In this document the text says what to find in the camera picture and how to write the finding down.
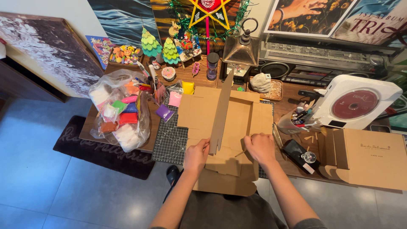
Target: snowman figurine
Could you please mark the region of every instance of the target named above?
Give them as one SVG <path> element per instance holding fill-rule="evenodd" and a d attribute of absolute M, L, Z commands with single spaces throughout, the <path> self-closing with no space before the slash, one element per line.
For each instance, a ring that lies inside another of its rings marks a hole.
<path fill-rule="evenodd" d="M 161 65 L 157 62 L 156 59 L 153 60 L 152 63 L 153 63 L 153 67 L 154 67 L 155 70 L 158 70 L 158 69 L 161 68 Z"/>

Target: hand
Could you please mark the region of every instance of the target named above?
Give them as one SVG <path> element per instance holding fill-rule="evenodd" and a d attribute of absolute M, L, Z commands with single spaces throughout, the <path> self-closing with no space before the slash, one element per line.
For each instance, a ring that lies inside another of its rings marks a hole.
<path fill-rule="evenodd" d="M 268 165 L 276 161 L 273 135 L 260 133 L 251 137 L 244 136 L 243 140 L 250 155 L 260 165 Z"/>
<path fill-rule="evenodd" d="M 325 8 L 327 2 L 328 0 L 294 0 L 291 5 L 283 8 L 284 19 L 308 14 L 320 14 L 320 11 L 311 9 Z"/>
<path fill-rule="evenodd" d="M 184 171 L 192 172 L 197 177 L 205 166 L 209 153 L 209 139 L 202 139 L 197 145 L 191 145 L 185 151 Z"/>

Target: pen holder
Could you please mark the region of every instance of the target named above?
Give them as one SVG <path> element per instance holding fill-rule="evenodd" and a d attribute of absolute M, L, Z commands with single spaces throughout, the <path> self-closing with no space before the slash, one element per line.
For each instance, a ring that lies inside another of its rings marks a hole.
<path fill-rule="evenodd" d="M 291 122 L 291 115 L 292 115 L 292 114 L 293 114 L 292 111 L 289 112 L 289 113 L 287 113 L 286 115 L 284 115 L 283 117 L 281 117 L 280 120 L 279 120 L 278 123 L 277 123 L 277 128 L 278 128 L 281 132 L 283 132 L 283 133 L 285 133 L 285 134 L 287 134 L 287 135 L 296 134 L 296 133 L 299 133 L 299 132 L 302 131 L 301 128 L 297 127 L 296 125 L 294 125 L 294 124 Z"/>

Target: slipper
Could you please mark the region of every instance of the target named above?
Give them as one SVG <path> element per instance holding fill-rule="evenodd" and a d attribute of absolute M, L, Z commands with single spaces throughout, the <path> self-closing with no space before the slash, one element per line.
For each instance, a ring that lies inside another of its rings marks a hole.
<path fill-rule="evenodd" d="M 178 174 L 179 170 L 176 165 L 171 165 L 170 167 L 168 167 L 166 172 L 168 182 L 172 184 L 175 178 L 178 176 Z"/>

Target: green christmas tree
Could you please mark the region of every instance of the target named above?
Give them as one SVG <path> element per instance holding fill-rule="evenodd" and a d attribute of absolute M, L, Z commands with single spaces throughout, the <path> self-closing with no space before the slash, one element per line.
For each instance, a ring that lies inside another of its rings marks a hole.
<path fill-rule="evenodd" d="M 144 28 L 144 26 L 141 37 L 141 49 L 146 56 L 155 57 L 162 52 L 162 46 L 158 43 L 155 37 Z"/>
<path fill-rule="evenodd" d="M 167 37 L 164 43 L 164 61 L 169 64 L 178 64 L 181 59 L 173 41 Z"/>

